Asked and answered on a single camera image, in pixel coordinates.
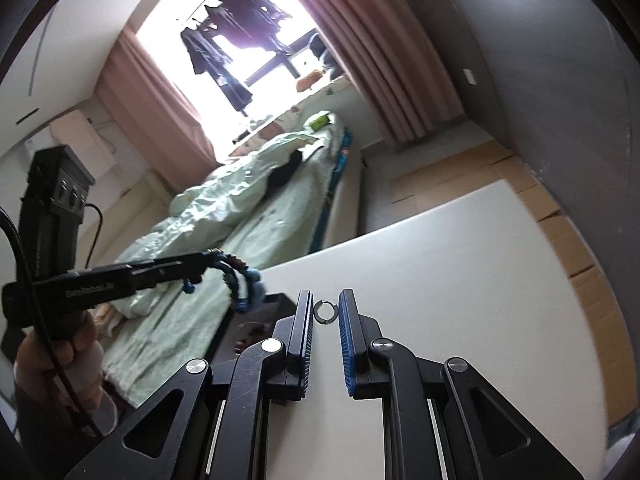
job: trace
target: bed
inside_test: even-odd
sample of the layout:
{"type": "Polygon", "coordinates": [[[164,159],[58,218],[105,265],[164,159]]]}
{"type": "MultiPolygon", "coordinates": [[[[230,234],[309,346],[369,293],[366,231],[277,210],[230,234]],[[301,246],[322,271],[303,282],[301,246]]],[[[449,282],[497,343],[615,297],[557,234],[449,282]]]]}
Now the bed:
{"type": "MultiPolygon", "coordinates": [[[[306,132],[281,134],[241,158],[236,162],[241,171],[231,177],[231,192],[217,184],[220,178],[228,177],[231,170],[227,167],[216,170],[202,186],[174,198],[168,207],[169,218],[131,243],[117,261],[219,246],[240,255],[251,266],[265,269],[354,238],[360,152],[340,119],[333,114],[327,117],[329,123],[317,131],[308,128],[306,132]],[[265,150],[271,150],[267,158],[274,161],[256,162],[265,150]],[[282,166],[296,150],[302,152],[300,166],[284,186],[264,200],[263,179],[252,178],[270,174],[274,164],[282,166]],[[252,158],[252,165],[245,167],[246,157],[252,158]],[[253,176],[239,178],[243,173],[253,176]],[[216,200],[221,192],[226,195],[220,216],[216,200]],[[191,220],[180,223],[177,218],[191,220]]],[[[157,200],[152,202],[157,215],[162,207],[157,200]]],[[[143,207],[140,214],[148,216],[149,207],[143,207]]],[[[138,234],[142,223],[136,219],[128,223],[135,226],[138,234]]],[[[110,237],[114,235],[119,244],[126,238],[126,232],[110,237]]],[[[102,259],[100,263],[110,262],[102,259]]],[[[101,340],[105,347],[103,371],[118,394],[133,407],[139,406],[188,359],[206,354],[228,311],[228,292],[222,274],[216,270],[207,271],[194,294],[187,296],[181,288],[181,283],[158,286],[98,309],[99,316],[105,309],[111,313],[116,309],[117,317],[126,317],[110,337],[101,340]]]]}

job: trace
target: metal rivet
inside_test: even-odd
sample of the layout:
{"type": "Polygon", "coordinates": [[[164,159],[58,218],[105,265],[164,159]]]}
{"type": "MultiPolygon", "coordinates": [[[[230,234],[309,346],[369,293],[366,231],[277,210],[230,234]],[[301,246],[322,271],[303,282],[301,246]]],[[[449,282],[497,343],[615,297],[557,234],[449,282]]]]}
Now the metal rivet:
{"type": "Polygon", "coordinates": [[[454,372],[464,372],[468,365],[466,361],[462,357],[453,357],[449,359],[449,368],[451,368],[454,372]]]}
{"type": "Polygon", "coordinates": [[[272,337],[265,339],[260,346],[265,352],[277,352],[282,348],[282,341],[272,337]]]}
{"type": "Polygon", "coordinates": [[[207,369],[207,362],[202,359],[192,359],[187,363],[187,371],[190,374],[199,374],[207,369]]]}
{"type": "Polygon", "coordinates": [[[386,352],[394,347],[394,343],[393,341],[385,337],[379,337],[373,343],[371,343],[371,346],[373,346],[373,348],[375,348],[379,352],[386,352]]]}

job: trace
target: window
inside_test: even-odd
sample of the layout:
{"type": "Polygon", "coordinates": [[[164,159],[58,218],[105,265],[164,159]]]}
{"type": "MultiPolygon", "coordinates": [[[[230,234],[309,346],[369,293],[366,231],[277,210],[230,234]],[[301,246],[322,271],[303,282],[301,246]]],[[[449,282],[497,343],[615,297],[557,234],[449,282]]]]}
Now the window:
{"type": "MultiPolygon", "coordinates": [[[[268,114],[280,114],[300,100],[295,80],[316,68],[320,62],[307,45],[316,32],[316,24],[298,0],[271,0],[292,17],[280,22],[277,38],[292,50],[292,56],[267,52],[261,48],[238,48],[224,36],[215,41],[232,57],[227,65],[231,74],[243,81],[254,94],[253,102],[245,108],[252,120],[261,120],[268,114]]],[[[218,0],[206,0],[193,17],[201,22],[207,17],[204,5],[214,7],[218,0]]]]}
{"type": "Polygon", "coordinates": [[[165,75],[185,94],[202,118],[207,136],[213,141],[216,155],[224,158],[232,151],[232,140],[250,127],[251,121],[260,121],[268,115],[277,116],[302,99],[296,92],[296,79],[315,68],[319,61],[307,48],[308,40],[316,31],[316,24],[297,0],[272,0],[292,18],[280,22],[277,38],[289,45],[293,54],[267,52],[262,48],[240,49],[223,36],[215,41],[232,57],[229,72],[243,81],[253,93],[253,101],[245,108],[246,116],[234,110],[225,95],[208,74],[195,75],[190,57],[180,39],[185,26],[192,27],[191,18],[201,23],[206,19],[204,4],[215,7],[218,0],[192,2],[197,6],[192,16],[178,16],[185,5],[183,0],[166,0],[143,23],[138,38],[156,60],[165,75]]]}

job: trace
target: hanging clothes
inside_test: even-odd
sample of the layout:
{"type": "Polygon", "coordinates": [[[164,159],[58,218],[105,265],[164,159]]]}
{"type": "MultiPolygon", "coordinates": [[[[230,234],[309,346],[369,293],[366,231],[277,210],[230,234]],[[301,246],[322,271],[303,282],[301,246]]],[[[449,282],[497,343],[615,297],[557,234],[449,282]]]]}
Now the hanging clothes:
{"type": "Polygon", "coordinates": [[[219,0],[217,7],[205,6],[213,34],[221,34],[238,48],[262,47],[264,50],[292,54],[276,34],[279,21],[291,15],[271,0],[219,0]]]}
{"type": "Polygon", "coordinates": [[[192,28],[185,28],[180,33],[182,42],[191,57],[194,73],[209,73],[234,110],[239,112],[252,101],[253,94],[229,73],[225,65],[233,60],[207,36],[208,34],[205,35],[201,30],[192,28]]]}

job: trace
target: blue gripper pad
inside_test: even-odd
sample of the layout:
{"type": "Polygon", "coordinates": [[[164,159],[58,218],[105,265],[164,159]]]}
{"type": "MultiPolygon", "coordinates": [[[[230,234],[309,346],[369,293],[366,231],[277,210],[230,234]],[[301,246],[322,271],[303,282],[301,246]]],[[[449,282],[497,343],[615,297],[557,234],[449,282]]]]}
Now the blue gripper pad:
{"type": "Polygon", "coordinates": [[[367,366],[367,346],[360,324],[356,299],[350,288],[345,288],[338,298],[338,322],[342,344],[344,382],[351,397],[356,393],[357,375],[367,366]]]}
{"type": "Polygon", "coordinates": [[[310,309],[305,323],[305,341],[302,349],[302,396],[306,397],[306,387],[309,385],[309,366],[311,364],[311,338],[314,334],[314,318],[310,309]]]}

